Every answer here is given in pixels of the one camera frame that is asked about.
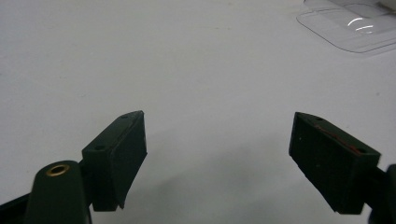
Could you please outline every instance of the clear plastic packaging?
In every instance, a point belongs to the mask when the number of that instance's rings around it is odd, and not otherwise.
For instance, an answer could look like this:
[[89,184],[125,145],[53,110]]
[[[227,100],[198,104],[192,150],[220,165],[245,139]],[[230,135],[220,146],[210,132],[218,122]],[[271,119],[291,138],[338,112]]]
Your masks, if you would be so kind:
[[396,49],[396,14],[375,0],[305,0],[297,21],[352,52]]

